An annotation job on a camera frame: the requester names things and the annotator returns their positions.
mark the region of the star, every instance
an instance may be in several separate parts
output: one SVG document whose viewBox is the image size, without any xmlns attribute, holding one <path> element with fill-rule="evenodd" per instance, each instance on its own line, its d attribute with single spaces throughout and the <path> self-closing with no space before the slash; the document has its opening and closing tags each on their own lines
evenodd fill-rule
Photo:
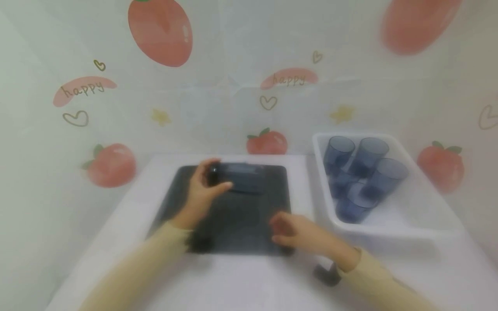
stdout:
<svg viewBox="0 0 498 311">
<path fill-rule="evenodd" d="M 160 126 L 165 126 L 166 123 L 171 123 L 168 114 L 165 111 L 152 109 L 152 120 L 157 121 Z"/>
<path fill-rule="evenodd" d="M 341 105 L 336 112 L 330 114 L 330 118 L 335 119 L 336 124 L 340 124 L 341 122 L 349 121 L 353 118 L 353 112 L 355 108 L 348 105 Z"/>
</svg>

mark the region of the heart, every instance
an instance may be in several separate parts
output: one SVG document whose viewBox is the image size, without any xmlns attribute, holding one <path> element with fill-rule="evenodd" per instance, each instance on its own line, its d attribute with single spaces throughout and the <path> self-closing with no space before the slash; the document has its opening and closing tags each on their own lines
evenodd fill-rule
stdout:
<svg viewBox="0 0 498 311">
<path fill-rule="evenodd" d="M 78 123 L 74 123 L 70 120 L 68 120 L 68 117 L 72 118 L 73 120 L 78 120 L 80 114 L 84 114 L 85 115 L 85 120 L 83 121 L 83 118 L 80 120 L 80 122 Z M 62 118 L 64 119 L 64 121 L 66 121 L 67 123 L 71 124 L 71 125 L 74 125 L 74 126 L 78 126 L 78 127 L 85 127 L 88 125 L 88 121 L 89 121 L 89 118 L 88 118 L 88 113 L 84 110 L 80 110 L 76 113 L 76 116 L 74 115 L 71 115 L 69 113 L 63 113 L 62 114 Z"/>
<path fill-rule="evenodd" d="M 486 119 L 498 119 L 498 114 L 491 114 L 493 111 L 493 107 L 491 105 L 487 105 L 484 107 L 483 111 L 479 115 L 479 128 L 481 129 L 492 129 L 493 127 L 498 125 L 498 121 L 496 121 L 493 125 L 483 126 L 483 119 L 486 114 Z"/>
<path fill-rule="evenodd" d="M 323 54 L 318 53 L 318 51 L 313 52 L 313 64 L 318 63 L 322 60 Z"/>
<path fill-rule="evenodd" d="M 106 69 L 106 65 L 104 63 L 99 62 L 98 60 L 94 59 L 94 64 L 99 68 L 100 71 L 104 71 Z"/>
<path fill-rule="evenodd" d="M 259 103 L 261 104 L 261 107 L 263 107 L 265 110 L 268 110 L 268 111 L 272 110 L 273 107 L 275 107 L 275 105 L 277 104 L 277 101 L 278 100 L 275 96 L 270 97 L 270 99 L 268 99 L 268 100 L 266 99 L 265 96 L 261 96 L 259 98 Z"/>
</svg>

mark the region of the beige sleeve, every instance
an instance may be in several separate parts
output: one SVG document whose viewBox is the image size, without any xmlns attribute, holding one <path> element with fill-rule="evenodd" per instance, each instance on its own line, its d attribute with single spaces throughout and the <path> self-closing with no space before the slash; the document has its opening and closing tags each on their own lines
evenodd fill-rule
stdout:
<svg viewBox="0 0 498 311">
<path fill-rule="evenodd" d="M 367 251 L 360 249 L 361 259 L 348 273 L 338 269 L 339 275 L 358 293 L 381 311 L 436 311 L 429 301 L 409 286 L 395 279 Z"/>
<path fill-rule="evenodd" d="M 80 311 L 128 310 L 160 271 L 187 250 L 185 242 L 190 233 L 165 223 L 100 280 Z"/>
</svg>

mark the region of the black mat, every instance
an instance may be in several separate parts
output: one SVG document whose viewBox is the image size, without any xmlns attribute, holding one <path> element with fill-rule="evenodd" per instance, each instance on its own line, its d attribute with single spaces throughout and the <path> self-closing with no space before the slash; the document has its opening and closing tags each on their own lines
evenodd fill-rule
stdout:
<svg viewBox="0 0 498 311">
<path fill-rule="evenodd" d="M 187 198 L 188 184 L 196 166 L 183 166 L 161 204 L 149 231 L 175 216 Z M 212 204 L 208 216 L 189 240 L 192 253 L 285 255 L 293 249 L 271 241 L 270 218 L 279 210 L 290 212 L 287 170 L 264 165 L 265 192 L 260 195 L 227 192 Z"/>
</svg>

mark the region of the cup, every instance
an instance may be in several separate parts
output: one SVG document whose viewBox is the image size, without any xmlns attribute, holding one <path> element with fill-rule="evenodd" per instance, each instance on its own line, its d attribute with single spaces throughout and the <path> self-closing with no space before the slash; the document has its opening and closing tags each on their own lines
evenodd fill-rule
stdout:
<svg viewBox="0 0 498 311">
<path fill-rule="evenodd" d="M 349 184 L 357 182 L 360 179 L 358 175 L 353 174 L 349 170 L 350 166 L 351 161 L 349 161 L 345 166 L 336 169 L 335 175 L 329 176 L 330 194 L 335 199 L 340 199 L 346 195 Z"/>
<path fill-rule="evenodd" d="M 394 159 L 382 158 L 363 189 L 363 195 L 382 201 L 408 176 L 406 166 Z"/>
<path fill-rule="evenodd" d="M 389 152 L 389 145 L 378 138 L 368 137 L 360 141 L 358 152 L 351 165 L 351 172 L 360 178 L 369 177 L 380 158 Z"/>
<path fill-rule="evenodd" d="M 349 185 L 347 194 L 336 205 L 336 215 L 341 221 L 361 223 L 377 206 L 377 200 L 363 196 L 364 187 L 360 182 Z"/>
<path fill-rule="evenodd" d="M 329 139 L 323 164 L 327 175 L 337 173 L 337 169 L 343 167 L 353 154 L 355 143 L 344 136 L 334 136 Z"/>
</svg>

